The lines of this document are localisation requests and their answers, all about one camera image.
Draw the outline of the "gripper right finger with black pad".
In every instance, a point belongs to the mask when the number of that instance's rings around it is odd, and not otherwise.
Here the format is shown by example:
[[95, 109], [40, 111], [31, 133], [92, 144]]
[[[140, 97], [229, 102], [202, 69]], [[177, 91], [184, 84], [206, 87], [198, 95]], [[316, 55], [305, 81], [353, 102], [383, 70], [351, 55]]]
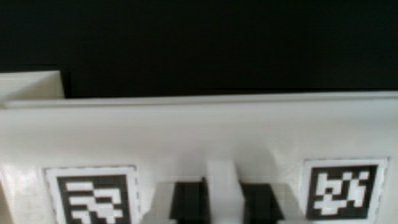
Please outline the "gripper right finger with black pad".
[[243, 224], [277, 224], [284, 214], [268, 184], [241, 184], [243, 191]]

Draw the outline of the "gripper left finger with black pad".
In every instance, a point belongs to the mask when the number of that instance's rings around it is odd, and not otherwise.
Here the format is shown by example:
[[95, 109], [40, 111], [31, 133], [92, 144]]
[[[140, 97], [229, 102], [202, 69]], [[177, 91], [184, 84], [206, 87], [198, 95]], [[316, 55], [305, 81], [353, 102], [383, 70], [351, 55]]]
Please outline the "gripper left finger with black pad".
[[209, 224], [207, 182], [177, 182], [174, 185], [168, 219], [175, 224]]

